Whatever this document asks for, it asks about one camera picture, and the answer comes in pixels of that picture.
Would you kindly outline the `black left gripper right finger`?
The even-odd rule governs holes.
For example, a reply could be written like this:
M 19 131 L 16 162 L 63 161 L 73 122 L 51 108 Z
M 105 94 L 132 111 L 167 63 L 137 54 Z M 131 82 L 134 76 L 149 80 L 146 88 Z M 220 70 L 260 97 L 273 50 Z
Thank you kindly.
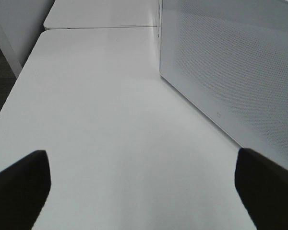
M 288 230 L 288 170 L 252 149 L 241 148 L 234 185 L 258 230 Z

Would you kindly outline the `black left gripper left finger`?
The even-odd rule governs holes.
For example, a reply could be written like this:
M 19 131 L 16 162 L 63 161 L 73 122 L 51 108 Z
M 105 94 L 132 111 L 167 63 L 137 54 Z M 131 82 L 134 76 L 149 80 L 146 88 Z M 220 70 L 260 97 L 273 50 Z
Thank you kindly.
M 0 230 L 30 230 L 51 189 L 48 155 L 36 150 L 0 172 Z

